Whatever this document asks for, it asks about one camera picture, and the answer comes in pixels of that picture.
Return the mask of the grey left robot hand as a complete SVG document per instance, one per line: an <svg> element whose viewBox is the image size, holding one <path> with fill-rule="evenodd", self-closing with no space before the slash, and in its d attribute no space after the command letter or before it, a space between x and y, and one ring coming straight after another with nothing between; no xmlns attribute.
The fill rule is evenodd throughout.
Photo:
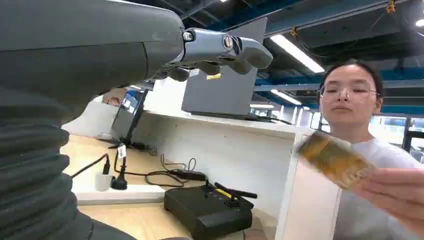
<svg viewBox="0 0 424 240"><path fill-rule="evenodd" d="M173 11L123 0L0 3L0 124L57 125L97 95L188 70L245 75L272 54L254 39L185 28Z"/></svg>

